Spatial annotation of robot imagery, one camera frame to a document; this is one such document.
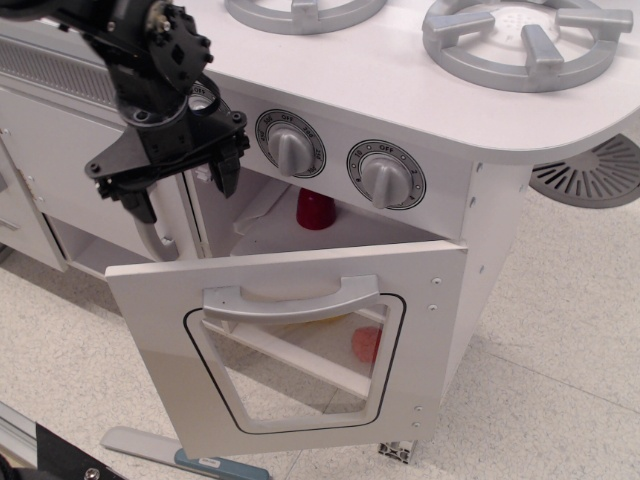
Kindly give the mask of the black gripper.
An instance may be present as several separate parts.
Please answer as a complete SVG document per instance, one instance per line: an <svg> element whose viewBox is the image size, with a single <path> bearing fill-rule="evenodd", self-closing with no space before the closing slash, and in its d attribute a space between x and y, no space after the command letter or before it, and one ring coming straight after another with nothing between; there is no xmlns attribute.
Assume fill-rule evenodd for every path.
<svg viewBox="0 0 640 480"><path fill-rule="evenodd" d="M200 118L186 102L165 114L126 102L118 107L126 123L124 132L85 166L102 197L119 199L137 221L155 224L149 186L201 165L209 166L225 198L235 193L240 158L249 148L244 113Z"/></svg>

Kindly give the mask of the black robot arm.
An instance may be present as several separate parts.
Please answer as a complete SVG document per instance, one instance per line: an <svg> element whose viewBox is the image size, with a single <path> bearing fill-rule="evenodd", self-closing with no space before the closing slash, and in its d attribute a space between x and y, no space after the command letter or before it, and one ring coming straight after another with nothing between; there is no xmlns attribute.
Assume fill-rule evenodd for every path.
<svg viewBox="0 0 640 480"><path fill-rule="evenodd" d="M234 194L249 147L247 117L226 112L207 77L210 40L171 1L4 1L11 21L49 18L81 33L115 87L126 128L87 163L102 198L121 202L142 224L157 217L148 189L166 177L206 164L218 190Z"/></svg>

